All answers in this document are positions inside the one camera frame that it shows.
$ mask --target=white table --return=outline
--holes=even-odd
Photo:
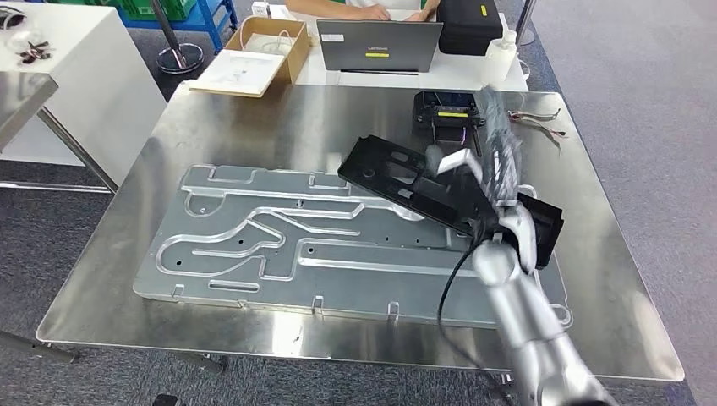
[[[52,58],[19,65],[0,31],[0,70],[50,74],[58,89],[45,108],[116,183],[121,184],[167,103],[117,10],[13,3],[50,42]],[[0,159],[82,165],[38,118],[6,145]]]
[[[391,10],[394,19],[402,19],[403,12],[408,16],[411,11]],[[318,38],[316,17],[291,13],[283,5],[271,5],[271,17],[274,19],[300,19],[307,23],[309,35]],[[416,75],[403,74],[361,74],[326,70],[321,46],[311,47],[309,56],[299,74],[298,85],[345,85],[368,87],[405,87],[412,89],[456,89],[477,91],[484,87],[480,77],[480,68],[485,57],[470,55],[448,55],[435,49],[433,63],[429,72]],[[501,91],[528,91],[520,63],[513,61],[506,80],[496,87]]]

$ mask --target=laptop lid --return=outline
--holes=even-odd
[[[443,23],[319,19],[327,70],[428,72]]]

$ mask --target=aluminum plate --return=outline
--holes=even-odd
[[[446,278],[468,244],[335,175],[199,165],[184,175],[134,291],[240,311],[435,323]],[[446,324],[492,326],[470,263],[452,285]],[[536,279],[572,324],[554,255]]]

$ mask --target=black tray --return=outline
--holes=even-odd
[[[467,167],[431,176],[425,169],[423,154],[373,135],[356,141],[338,169],[338,176],[473,238],[483,230],[501,228],[493,207]],[[518,199],[533,216],[537,267],[545,267],[562,228],[562,210],[527,195],[519,194]]]

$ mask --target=black box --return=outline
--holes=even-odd
[[[438,6],[443,53],[484,56],[488,44],[503,37],[503,24],[493,0],[446,0]]]

